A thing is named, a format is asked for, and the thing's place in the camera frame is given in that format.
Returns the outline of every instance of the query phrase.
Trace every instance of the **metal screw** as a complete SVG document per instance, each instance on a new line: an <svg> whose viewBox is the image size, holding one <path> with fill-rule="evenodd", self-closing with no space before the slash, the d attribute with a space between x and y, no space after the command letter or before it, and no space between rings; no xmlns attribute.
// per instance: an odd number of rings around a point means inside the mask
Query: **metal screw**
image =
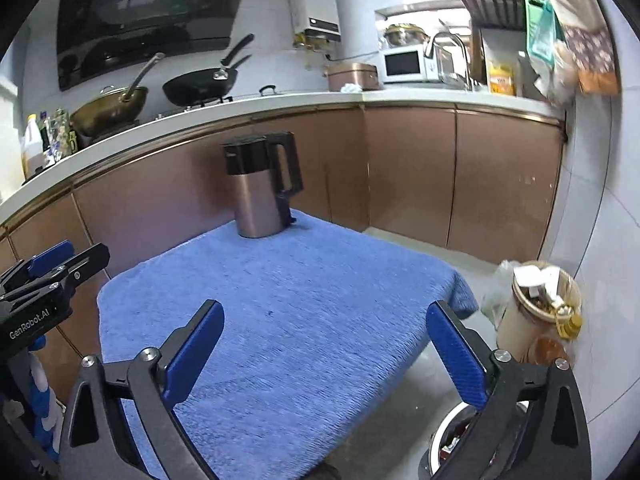
<svg viewBox="0 0 640 480"><path fill-rule="evenodd" d="M556 367L560 368L561 370L568 370L569 363L566 359L562 359L561 357L559 357L558 359L556 359Z"/></svg>
<svg viewBox="0 0 640 480"><path fill-rule="evenodd" d="M496 350L494 352L495 358L501 363L508 363L511 361L511 354L506 350Z"/></svg>
<svg viewBox="0 0 640 480"><path fill-rule="evenodd" d="M153 361L156 357L158 357L157 348L149 347L142 351L142 359L144 361Z"/></svg>
<svg viewBox="0 0 640 480"><path fill-rule="evenodd" d="M82 365L82 368L89 368L89 367L95 365L95 356L87 355L87 356L83 357L82 361L80 361L80 364Z"/></svg>

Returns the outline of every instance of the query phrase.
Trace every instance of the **range hood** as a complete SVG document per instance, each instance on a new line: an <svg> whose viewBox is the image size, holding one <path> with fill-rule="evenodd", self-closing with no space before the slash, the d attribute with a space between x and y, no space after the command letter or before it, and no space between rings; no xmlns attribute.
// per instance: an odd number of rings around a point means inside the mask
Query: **range hood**
<svg viewBox="0 0 640 480"><path fill-rule="evenodd" d="M240 0L60 0L58 84L143 62L225 50Z"/></svg>

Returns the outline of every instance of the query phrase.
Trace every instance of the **fuzzy blue cloth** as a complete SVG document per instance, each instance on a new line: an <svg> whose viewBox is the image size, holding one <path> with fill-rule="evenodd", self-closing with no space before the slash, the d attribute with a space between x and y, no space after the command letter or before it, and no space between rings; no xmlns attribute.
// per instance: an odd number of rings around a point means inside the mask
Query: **fuzzy blue cloth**
<svg viewBox="0 0 640 480"><path fill-rule="evenodd" d="M443 261L294 212L275 236L235 222L123 272L98 295L105 362L159 347L205 300L225 329L180 422L222 480L294 480L319 463L399 383L429 342L427 307L478 309ZM165 478L132 403L150 473Z"/></svg>

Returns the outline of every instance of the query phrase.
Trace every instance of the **blue gripper pad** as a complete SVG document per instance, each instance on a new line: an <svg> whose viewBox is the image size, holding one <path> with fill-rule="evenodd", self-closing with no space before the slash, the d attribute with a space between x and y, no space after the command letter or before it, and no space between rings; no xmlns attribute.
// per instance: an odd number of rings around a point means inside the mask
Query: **blue gripper pad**
<svg viewBox="0 0 640 480"><path fill-rule="evenodd" d="M488 396L481 364L437 303L427 308L426 320L429 337L460 397L476 410L482 410Z"/></svg>
<svg viewBox="0 0 640 480"><path fill-rule="evenodd" d="M50 270L66 262L74 255L74 247L69 240L47 249L43 253L34 256L29 266L29 275L32 278L41 278Z"/></svg>
<svg viewBox="0 0 640 480"><path fill-rule="evenodd" d="M206 309L208 307L207 303L200 309ZM212 305L207 313L193 328L190 336L177 351L165 370L162 400L169 408L187 400L193 385L196 383L200 372L222 335L225 327L225 311L217 301L211 303ZM190 330L190 326L187 325L174 332L181 330Z"/></svg>

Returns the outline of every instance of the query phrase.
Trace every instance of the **white bottle with yellow cap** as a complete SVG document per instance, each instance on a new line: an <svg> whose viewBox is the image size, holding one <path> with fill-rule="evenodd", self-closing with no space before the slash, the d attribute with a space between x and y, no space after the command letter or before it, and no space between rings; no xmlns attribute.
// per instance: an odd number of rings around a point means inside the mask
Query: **white bottle with yellow cap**
<svg viewBox="0 0 640 480"><path fill-rule="evenodd" d="M42 151L42 137L36 123L36 116L33 114L27 119L27 129L22 142L22 168L26 178L35 175L38 168L44 166L45 158Z"/></svg>

